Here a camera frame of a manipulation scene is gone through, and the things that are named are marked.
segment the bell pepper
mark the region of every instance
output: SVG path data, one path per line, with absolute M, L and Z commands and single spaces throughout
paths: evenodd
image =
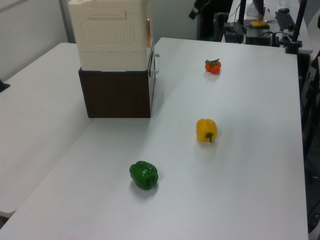
M 196 136 L 201 142 L 213 142 L 218 135 L 217 125 L 211 119 L 196 122 Z
M 152 189 L 159 178 L 156 167 L 146 161 L 137 161 L 131 165 L 129 172 L 135 184 L 144 190 Z

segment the white wall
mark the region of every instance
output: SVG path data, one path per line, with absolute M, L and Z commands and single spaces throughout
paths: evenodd
M 197 39 L 197 18 L 189 13 L 196 0 L 153 0 L 154 41 L 161 37 Z
M 320 0 L 308 0 L 304 12 L 304 21 L 308 25 L 313 16 L 320 9 Z
M 1 12 L 0 79 L 63 42 L 68 40 L 58 0 L 28 0 Z

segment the box handle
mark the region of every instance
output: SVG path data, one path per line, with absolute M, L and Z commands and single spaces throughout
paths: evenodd
M 154 56 L 154 61 L 156 61 L 156 58 L 159 58 L 159 60 L 158 60 L 157 68 L 155 70 L 151 70 L 150 71 L 152 75 L 153 74 L 158 74 L 159 71 L 160 71 L 160 54 L 154 53 L 153 56 Z

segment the yellow bell pepper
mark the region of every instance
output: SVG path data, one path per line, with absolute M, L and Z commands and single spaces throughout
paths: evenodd
M 217 125 L 211 119 L 196 122 L 196 136 L 201 142 L 213 142 L 218 135 Z

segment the black stand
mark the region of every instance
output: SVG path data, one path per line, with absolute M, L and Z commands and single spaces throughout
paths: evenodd
M 290 42 L 285 48 L 285 53 L 297 55 L 299 53 L 299 48 L 301 47 L 302 47 L 301 41 Z
M 286 54 L 296 54 L 297 55 L 299 52 L 299 48 L 302 46 L 302 42 L 297 41 L 297 40 L 298 40 L 298 36 L 299 36 L 301 23 L 302 23 L 304 14 L 305 14 L 306 5 L 307 5 L 307 0 L 302 0 L 300 3 L 298 16 L 296 18 L 296 22 L 294 25 L 292 40 L 285 48 Z
M 0 93 L 6 90 L 8 87 L 10 87 L 9 84 L 3 83 L 0 79 Z

